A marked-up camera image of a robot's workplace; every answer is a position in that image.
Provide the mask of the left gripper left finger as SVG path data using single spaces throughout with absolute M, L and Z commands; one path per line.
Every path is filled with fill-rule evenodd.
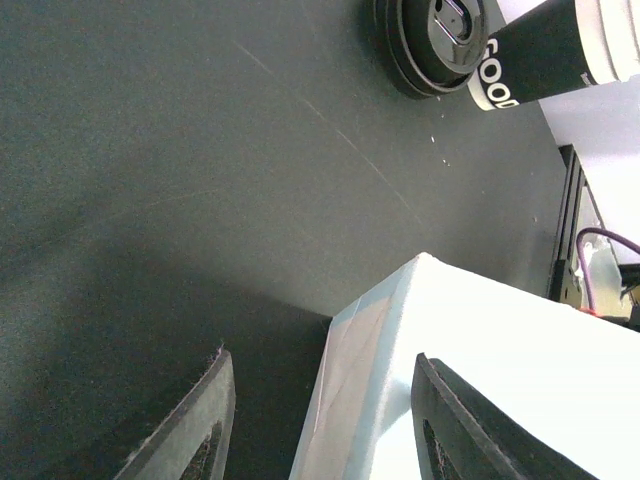
M 117 479 L 180 479 L 196 457 L 195 479 L 224 477 L 235 414 L 231 354 L 213 363 L 115 475 Z

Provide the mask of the light blue paper bag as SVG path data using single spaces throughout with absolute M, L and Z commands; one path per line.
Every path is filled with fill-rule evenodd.
M 332 319 L 291 477 L 418 478 L 419 354 L 596 477 L 638 477 L 638 334 L 426 253 Z

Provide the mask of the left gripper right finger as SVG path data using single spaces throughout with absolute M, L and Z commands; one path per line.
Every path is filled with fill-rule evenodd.
M 592 479 L 436 358 L 416 357 L 411 410 L 423 479 Z

